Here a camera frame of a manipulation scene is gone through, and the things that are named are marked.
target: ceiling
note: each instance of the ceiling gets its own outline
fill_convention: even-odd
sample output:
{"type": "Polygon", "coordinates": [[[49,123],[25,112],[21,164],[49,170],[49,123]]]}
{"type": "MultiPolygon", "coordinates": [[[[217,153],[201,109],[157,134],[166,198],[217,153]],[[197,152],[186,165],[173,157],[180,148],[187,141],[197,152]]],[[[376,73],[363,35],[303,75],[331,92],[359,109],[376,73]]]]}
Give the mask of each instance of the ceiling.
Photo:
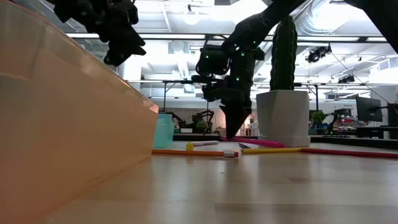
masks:
{"type": "MultiPolygon", "coordinates": [[[[85,28],[73,19],[64,24],[61,23],[53,13],[53,5],[45,0],[13,1],[33,11],[39,9],[41,15],[65,33],[86,32],[85,28]]],[[[133,27],[141,34],[230,34],[239,21],[266,9],[270,0],[136,0],[135,4],[139,11],[139,23],[133,27]],[[188,11],[188,4],[191,5],[192,12],[188,11]]],[[[330,0],[308,0],[297,8],[292,16],[299,35],[381,36],[363,11],[349,5],[330,4],[330,0]]],[[[103,59],[108,50],[108,46],[98,39],[76,39],[76,41],[99,60],[103,59]]],[[[199,48],[203,46],[204,41],[177,40],[183,42],[183,54],[175,53],[173,41],[175,40],[146,40],[144,48],[147,55],[136,60],[136,63],[141,66],[143,78],[146,80],[181,79],[183,68],[187,70],[185,73],[188,75],[196,74],[195,65],[200,54],[199,48]]],[[[333,55],[327,55],[317,63],[309,64],[305,61],[309,50],[325,44],[327,42],[323,44],[299,43],[295,82],[337,83],[339,78],[350,73],[354,73],[361,82],[369,82],[372,69],[378,68],[381,62],[396,57],[396,53],[389,44],[337,42],[331,44],[333,55]]],[[[264,42],[261,45],[266,53],[266,59],[256,64],[255,82],[269,81],[271,45],[270,42],[264,42]]],[[[149,84],[141,84],[141,88],[148,87],[149,84]]],[[[182,89],[183,85],[175,85],[173,88],[182,89]]],[[[337,90],[337,86],[330,89],[339,92],[345,90],[337,90]]],[[[352,92],[352,88],[348,90],[346,90],[347,93],[352,92]]],[[[267,91],[267,86],[254,86],[253,94],[261,91],[267,91]]]]}

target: teal container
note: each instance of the teal container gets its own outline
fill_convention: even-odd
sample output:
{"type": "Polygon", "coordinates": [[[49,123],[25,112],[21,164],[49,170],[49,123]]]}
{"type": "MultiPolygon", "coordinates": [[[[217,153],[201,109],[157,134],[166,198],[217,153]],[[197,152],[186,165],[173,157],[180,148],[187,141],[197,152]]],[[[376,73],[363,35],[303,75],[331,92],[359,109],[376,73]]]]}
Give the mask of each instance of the teal container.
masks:
{"type": "Polygon", "coordinates": [[[159,114],[156,122],[154,149],[165,149],[173,143],[174,122],[171,114],[159,114]]]}

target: cactus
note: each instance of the cactus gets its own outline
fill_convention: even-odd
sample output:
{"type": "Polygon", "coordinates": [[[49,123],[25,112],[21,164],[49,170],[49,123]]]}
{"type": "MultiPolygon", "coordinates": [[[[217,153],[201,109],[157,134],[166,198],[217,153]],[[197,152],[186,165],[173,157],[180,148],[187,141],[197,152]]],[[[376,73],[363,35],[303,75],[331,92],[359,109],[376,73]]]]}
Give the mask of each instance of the cactus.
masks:
{"type": "Polygon", "coordinates": [[[297,31],[293,17],[282,19],[272,40],[271,90],[294,90],[297,31]]]}

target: white planter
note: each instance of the white planter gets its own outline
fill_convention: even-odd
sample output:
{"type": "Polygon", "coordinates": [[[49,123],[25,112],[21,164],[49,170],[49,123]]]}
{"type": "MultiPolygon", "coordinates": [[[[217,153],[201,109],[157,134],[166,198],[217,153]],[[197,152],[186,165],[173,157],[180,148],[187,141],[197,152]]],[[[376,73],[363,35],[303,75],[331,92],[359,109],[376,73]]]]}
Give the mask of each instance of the white planter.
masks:
{"type": "Polygon", "coordinates": [[[274,90],[258,94],[259,139],[286,147],[308,147],[310,99],[306,91],[274,90]]]}

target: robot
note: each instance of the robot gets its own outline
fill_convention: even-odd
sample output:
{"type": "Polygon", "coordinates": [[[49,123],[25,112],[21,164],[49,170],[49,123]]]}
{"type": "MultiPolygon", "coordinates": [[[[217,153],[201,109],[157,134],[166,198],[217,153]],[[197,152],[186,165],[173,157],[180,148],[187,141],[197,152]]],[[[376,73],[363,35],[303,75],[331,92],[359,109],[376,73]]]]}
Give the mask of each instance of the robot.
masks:
{"type": "MultiPolygon", "coordinates": [[[[61,21],[72,17],[96,32],[104,42],[109,41],[109,52],[104,62],[123,63],[130,55],[144,55],[145,42],[131,24],[138,22],[137,9],[130,0],[50,0],[61,21]]],[[[226,137],[234,137],[251,113],[250,89],[253,84],[254,64],[264,59],[258,47],[270,30],[306,0],[274,0],[268,8],[238,23],[222,46],[205,44],[197,64],[199,75],[192,80],[203,83],[203,96],[208,101],[221,100],[220,108],[226,116],[226,137]],[[214,75],[230,75],[215,79],[214,75]]],[[[398,1],[345,0],[362,9],[382,35],[398,52],[396,11],[398,1]]]]}

